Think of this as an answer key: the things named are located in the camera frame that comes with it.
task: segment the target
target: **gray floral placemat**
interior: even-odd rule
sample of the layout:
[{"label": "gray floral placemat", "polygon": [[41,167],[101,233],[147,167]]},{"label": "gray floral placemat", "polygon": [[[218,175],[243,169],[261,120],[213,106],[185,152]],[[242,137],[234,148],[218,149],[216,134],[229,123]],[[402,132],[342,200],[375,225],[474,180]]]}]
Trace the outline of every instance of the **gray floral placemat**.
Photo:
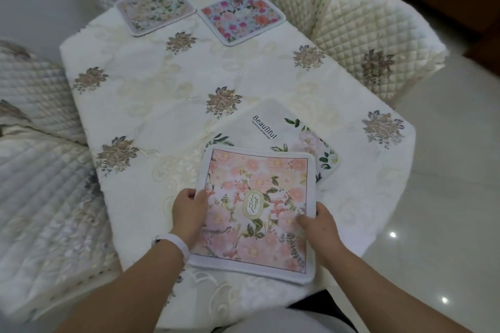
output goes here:
[{"label": "gray floral placemat", "polygon": [[133,36],[142,36],[196,12],[187,0],[121,0],[116,7]]}]

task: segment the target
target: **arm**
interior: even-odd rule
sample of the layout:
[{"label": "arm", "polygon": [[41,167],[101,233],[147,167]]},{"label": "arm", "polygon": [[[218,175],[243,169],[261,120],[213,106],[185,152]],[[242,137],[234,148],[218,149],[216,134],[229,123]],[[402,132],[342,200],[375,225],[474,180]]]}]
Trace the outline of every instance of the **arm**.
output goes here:
[{"label": "arm", "polygon": [[[172,234],[191,249],[207,214],[207,192],[185,189],[173,203]],[[140,260],[92,293],[56,333],[152,332],[184,267],[182,252],[161,240]]]},{"label": "arm", "polygon": [[347,249],[334,218],[321,204],[317,216],[297,222],[322,263],[372,333],[471,333],[450,318],[393,285]]}]

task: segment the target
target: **pink floral placemat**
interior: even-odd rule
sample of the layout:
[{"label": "pink floral placemat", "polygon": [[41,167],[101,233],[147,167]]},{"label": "pink floral placemat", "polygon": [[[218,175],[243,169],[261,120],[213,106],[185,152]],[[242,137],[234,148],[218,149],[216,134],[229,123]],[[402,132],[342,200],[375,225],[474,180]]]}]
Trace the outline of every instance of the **pink floral placemat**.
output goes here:
[{"label": "pink floral placemat", "polygon": [[286,20],[268,0],[222,0],[205,7],[203,20],[224,45],[233,46]]},{"label": "pink floral placemat", "polygon": [[116,7],[133,36],[142,36],[194,14],[187,0],[121,0]]},{"label": "pink floral placemat", "polygon": [[214,149],[205,183],[209,212],[192,253],[305,273],[296,216],[306,211],[308,161]]}]

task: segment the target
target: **white tablecloth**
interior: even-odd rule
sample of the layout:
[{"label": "white tablecloth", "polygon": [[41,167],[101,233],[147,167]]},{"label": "white tablecloth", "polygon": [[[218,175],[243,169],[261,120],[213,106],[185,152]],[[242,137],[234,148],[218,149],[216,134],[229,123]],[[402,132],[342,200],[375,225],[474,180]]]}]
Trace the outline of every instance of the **white tablecloth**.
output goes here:
[{"label": "white tablecloth", "polygon": [[[265,97],[338,151],[341,165],[317,195],[353,252],[374,241],[404,190],[414,128],[288,22],[230,48],[198,15],[134,38],[112,8],[67,39],[61,55],[123,268],[171,228],[173,199],[195,185],[211,133]],[[296,286],[187,268],[158,326],[223,325],[333,283],[321,270],[314,284]]]}]

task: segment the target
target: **left hand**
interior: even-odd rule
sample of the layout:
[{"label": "left hand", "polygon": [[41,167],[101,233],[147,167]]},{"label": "left hand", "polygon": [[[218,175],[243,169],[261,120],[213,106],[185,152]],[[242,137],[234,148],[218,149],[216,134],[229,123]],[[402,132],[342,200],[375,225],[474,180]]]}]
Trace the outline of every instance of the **left hand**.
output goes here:
[{"label": "left hand", "polygon": [[172,208],[173,228],[170,233],[183,240],[191,250],[205,223],[209,209],[207,191],[184,189],[176,197]]}]

